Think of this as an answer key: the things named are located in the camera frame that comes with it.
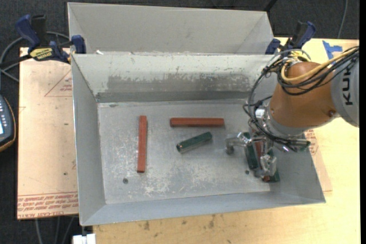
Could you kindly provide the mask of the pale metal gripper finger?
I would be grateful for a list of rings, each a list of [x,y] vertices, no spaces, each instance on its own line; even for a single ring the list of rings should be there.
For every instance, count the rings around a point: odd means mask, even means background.
[[[228,155],[233,154],[236,147],[243,147],[242,139],[239,139],[237,137],[231,137],[225,140],[225,152]]]
[[[250,144],[252,143],[251,136],[248,132],[240,132],[237,135],[239,144]]]

